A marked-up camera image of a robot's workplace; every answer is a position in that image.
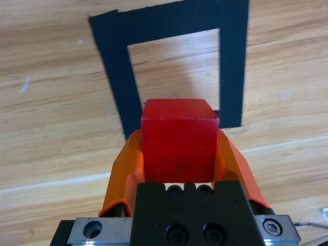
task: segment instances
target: red cube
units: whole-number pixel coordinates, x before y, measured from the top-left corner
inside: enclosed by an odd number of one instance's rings
[[[146,182],[213,181],[219,121],[203,99],[149,99],[141,117]]]

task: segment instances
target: wooden floor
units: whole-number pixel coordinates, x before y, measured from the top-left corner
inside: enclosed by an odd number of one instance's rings
[[[60,220],[97,216],[125,140],[88,16],[167,2],[1,0],[0,245],[49,245]],[[327,224],[328,1],[250,11],[243,126],[225,132],[276,213]],[[217,45],[212,30],[130,46],[141,101],[217,109]]]

